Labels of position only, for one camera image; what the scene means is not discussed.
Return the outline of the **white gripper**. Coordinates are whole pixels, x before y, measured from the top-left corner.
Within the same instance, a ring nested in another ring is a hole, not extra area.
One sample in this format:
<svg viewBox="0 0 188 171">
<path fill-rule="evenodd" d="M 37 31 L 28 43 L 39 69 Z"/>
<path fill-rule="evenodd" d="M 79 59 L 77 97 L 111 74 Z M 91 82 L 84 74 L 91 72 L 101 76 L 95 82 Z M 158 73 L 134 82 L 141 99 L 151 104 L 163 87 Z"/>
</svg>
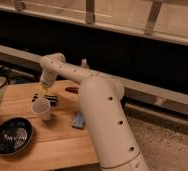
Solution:
<svg viewBox="0 0 188 171">
<path fill-rule="evenodd" d="M 38 98 L 43 98 L 47 94 L 47 89 L 54 85 L 57 78 L 57 74 L 54 72 L 49 72 L 47 70 L 43 70 L 40 82 L 42 86 L 38 87 L 36 90 L 36 94 Z"/>
</svg>

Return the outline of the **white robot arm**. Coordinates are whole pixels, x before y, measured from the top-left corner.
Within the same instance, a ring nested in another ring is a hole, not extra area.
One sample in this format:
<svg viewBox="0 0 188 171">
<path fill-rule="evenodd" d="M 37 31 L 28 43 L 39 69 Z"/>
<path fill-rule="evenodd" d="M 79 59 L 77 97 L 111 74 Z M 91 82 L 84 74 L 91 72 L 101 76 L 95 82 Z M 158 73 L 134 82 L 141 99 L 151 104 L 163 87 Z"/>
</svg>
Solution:
<svg viewBox="0 0 188 171">
<path fill-rule="evenodd" d="M 39 64 L 46 88 L 57 76 L 79 83 L 80 110 L 102 171 L 150 171 L 121 105 L 125 89 L 120 80 L 69 64 L 62 53 L 45 55 Z"/>
</svg>

